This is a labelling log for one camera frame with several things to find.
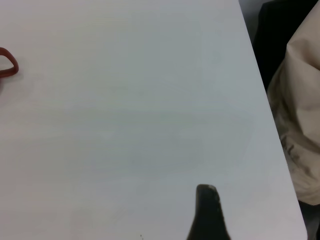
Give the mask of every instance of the white table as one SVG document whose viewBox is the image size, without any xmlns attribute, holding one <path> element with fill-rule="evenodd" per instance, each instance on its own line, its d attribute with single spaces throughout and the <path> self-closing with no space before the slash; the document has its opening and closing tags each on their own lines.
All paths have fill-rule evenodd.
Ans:
<svg viewBox="0 0 320 240">
<path fill-rule="evenodd" d="M 306 239 L 237 0 L 0 9 L 1 240 L 184 240 L 198 184 L 233 240 Z"/>
</svg>

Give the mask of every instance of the beige bag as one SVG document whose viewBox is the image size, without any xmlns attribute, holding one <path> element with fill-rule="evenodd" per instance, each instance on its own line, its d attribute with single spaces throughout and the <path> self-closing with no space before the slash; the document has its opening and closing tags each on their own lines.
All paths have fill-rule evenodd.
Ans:
<svg viewBox="0 0 320 240">
<path fill-rule="evenodd" d="M 287 44 L 268 99 L 297 197 L 320 204 L 320 2 Z"/>
</svg>

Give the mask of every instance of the red loop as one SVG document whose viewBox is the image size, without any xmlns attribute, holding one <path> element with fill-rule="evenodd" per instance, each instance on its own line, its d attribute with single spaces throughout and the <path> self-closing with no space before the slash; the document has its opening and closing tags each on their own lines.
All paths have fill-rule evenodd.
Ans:
<svg viewBox="0 0 320 240">
<path fill-rule="evenodd" d="M 0 47 L 0 56 L 5 56 L 13 64 L 12 68 L 0 70 L 0 78 L 10 77 L 19 71 L 19 65 L 14 56 L 5 48 Z"/>
</svg>

